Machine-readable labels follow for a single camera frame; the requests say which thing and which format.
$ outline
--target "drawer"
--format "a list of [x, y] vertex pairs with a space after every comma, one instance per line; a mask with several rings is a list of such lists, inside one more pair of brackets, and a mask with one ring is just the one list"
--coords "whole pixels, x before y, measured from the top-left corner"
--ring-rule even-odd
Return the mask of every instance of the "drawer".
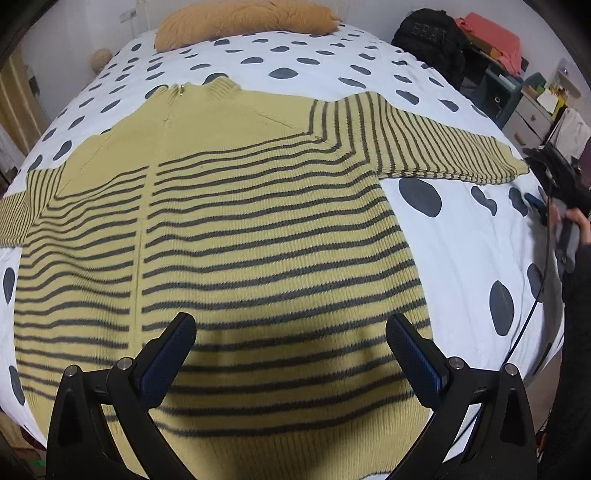
[[535, 148], [542, 144], [542, 140], [540, 140], [538, 135], [515, 112], [513, 112], [513, 115], [511, 115], [509, 121], [505, 124], [503, 133], [521, 154], [524, 153], [524, 148]]
[[542, 139], [546, 137], [550, 131], [550, 127], [552, 126], [552, 120], [549, 119], [549, 114], [546, 116], [526, 96], [521, 98], [519, 104], [517, 105], [516, 111], [534, 130], [534, 132], [538, 134], [538, 137]]

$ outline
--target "person's arm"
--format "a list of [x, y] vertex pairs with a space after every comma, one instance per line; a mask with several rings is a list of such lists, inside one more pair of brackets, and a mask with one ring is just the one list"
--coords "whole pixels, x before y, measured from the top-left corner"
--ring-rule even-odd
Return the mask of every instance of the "person's arm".
[[[551, 226], [556, 216], [551, 211]], [[540, 480], [586, 478], [591, 466], [591, 224], [578, 209], [567, 217], [579, 225], [581, 244], [574, 271], [563, 278], [562, 364]]]

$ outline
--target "yellow curtain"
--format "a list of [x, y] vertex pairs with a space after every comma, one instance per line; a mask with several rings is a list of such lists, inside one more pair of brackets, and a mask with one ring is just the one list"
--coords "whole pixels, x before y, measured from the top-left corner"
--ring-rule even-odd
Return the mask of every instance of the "yellow curtain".
[[48, 126], [29, 87], [20, 47], [0, 70], [0, 124], [25, 155]]

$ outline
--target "white polka dot bedding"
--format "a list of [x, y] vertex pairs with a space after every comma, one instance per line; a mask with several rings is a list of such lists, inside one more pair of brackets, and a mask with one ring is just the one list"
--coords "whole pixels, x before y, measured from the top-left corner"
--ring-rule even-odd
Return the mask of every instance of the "white polka dot bedding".
[[[218, 76], [245, 90], [327, 101], [374, 91], [394, 107], [510, 145], [437, 71], [349, 25], [327, 36], [267, 32], [162, 54], [153, 48], [154, 37], [154, 31], [146, 32], [131, 41], [70, 102], [29, 154], [8, 195], [25, 189], [27, 172], [62, 165], [84, 140], [133, 113], [159, 87], [201, 85]], [[545, 228], [524, 201], [526, 193], [540, 198], [538, 181], [530, 173], [501, 185], [416, 178], [381, 185], [417, 264], [434, 341], [445, 355], [461, 356], [472, 367], [499, 368], [542, 282]], [[31, 414], [15, 359], [20, 255], [19, 248], [0, 248], [0, 407], [44, 443], [47, 432]], [[511, 358], [526, 383], [561, 343], [563, 307], [554, 261], [549, 270], [543, 302]], [[51, 325], [31, 321], [25, 327], [34, 336]]]

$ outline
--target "orange pillow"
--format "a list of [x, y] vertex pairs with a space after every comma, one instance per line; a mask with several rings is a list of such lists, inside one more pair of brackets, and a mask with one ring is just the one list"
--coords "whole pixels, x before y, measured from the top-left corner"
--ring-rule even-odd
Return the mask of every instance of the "orange pillow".
[[339, 17], [328, 7], [298, 0], [202, 2], [169, 15], [156, 34], [158, 52], [245, 33], [287, 30], [326, 35]]

